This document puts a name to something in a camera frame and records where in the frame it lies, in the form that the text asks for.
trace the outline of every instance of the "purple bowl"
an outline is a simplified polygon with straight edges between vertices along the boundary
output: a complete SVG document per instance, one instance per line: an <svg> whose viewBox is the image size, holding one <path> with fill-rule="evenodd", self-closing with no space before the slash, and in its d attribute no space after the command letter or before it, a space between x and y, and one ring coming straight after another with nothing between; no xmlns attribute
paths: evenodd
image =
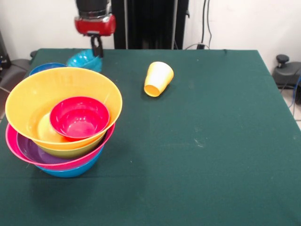
<svg viewBox="0 0 301 226"><path fill-rule="evenodd" d="M58 164L71 161L73 159L61 159L44 152L32 140L17 134L17 144L20 151L31 161L43 164Z"/></svg>

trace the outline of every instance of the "magenta bowl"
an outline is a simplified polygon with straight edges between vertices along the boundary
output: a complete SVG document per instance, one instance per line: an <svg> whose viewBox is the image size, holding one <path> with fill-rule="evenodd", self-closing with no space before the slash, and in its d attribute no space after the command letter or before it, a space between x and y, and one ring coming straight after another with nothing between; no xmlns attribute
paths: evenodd
<svg viewBox="0 0 301 226"><path fill-rule="evenodd" d="M113 124L108 129L108 131L104 135L103 142L101 144L99 144L99 146L95 150L91 151L90 153L88 153L80 158L74 159L74 160L69 160L67 162L54 163L54 164L40 163L40 162L32 161L29 158L27 158L22 153L20 148L18 147L18 143L17 143L18 132L10 124L8 124L6 127L6 143L7 143L8 147L10 148L11 152L16 157L18 157L19 159L21 159L27 163L34 164L36 166L40 166L40 167L43 167L43 168L49 169L49 170L71 170L71 169L74 169L76 167L80 167L80 166L86 164L87 162L92 160L94 157L96 157L97 154L100 153L100 151L103 148L103 146L105 145L105 143L112 136L114 129L115 129L115 124Z"/></svg>
<svg viewBox="0 0 301 226"><path fill-rule="evenodd" d="M90 97L70 97L58 103L50 113L52 127L70 141L92 137L110 121L107 107Z"/></svg>

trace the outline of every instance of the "green tablecloth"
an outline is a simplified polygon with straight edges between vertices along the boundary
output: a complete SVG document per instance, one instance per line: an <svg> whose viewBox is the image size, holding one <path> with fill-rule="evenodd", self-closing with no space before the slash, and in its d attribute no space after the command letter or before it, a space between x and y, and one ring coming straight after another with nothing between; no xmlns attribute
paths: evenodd
<svg viewBox="0 0 301 226"><path fill-rule="evenodd" d="M78 49L41 49L32 68ZM123 110L98 163L54 178L17 159L0 124L0 223L8 226L301 224L301 133L257 51L107 50ZM174 79L143 92L149 64Z"/></svg>

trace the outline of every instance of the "blue bowl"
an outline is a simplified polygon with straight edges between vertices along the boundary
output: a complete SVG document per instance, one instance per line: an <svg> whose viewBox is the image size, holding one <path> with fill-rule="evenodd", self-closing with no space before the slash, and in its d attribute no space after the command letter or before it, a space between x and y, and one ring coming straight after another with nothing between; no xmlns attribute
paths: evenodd
<svg viewBox="0 0 301 226"><path fill-rule="evenodd" d="M66 64L68 67L81 67L100 72L103 60L99 56L95 57L91 49L86 49L72 56Z"/></svg>
<svg viewBox="0 0 301 226"><path fill-rule="evenodd" d="M47 70L47 69L51 69L51 68L57 68L57 67L66 67L66 65L64 64L60 64L60 63L48 63L48 64L43 64L40 66L37 66L36 68L34 68L30 73L29 76Z"/></svg>
<svg viewBox="0 0 301 226"><path fill-rule="evenodd" d="M77 177L77 176L87 172L99 159L99 156L102 153L102 151L103 151L103 147L101 148L100 152L93 159L91 159L90 161L88 161L87 163L85 163L82 166L79 166L79 167L76 167L73 169L69 169L69 170L51 170L51 169L45 169L45 168L43 168L41 166L37 166L37 165L36 165L36 167L38 167L45 173L48 173L55 177L73 178L73 177Z"/></svg>

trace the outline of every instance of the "cup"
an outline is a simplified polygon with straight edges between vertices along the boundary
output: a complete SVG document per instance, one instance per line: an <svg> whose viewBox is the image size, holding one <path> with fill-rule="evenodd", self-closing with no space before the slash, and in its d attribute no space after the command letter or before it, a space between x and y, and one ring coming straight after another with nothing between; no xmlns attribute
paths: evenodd
<svg viewBox="0 0 301 226"><path fill-rule="evenodd" d="M174 77L173 69L163 62L153 62L147 71L144 91L151 97L158 97Z"/></svg>

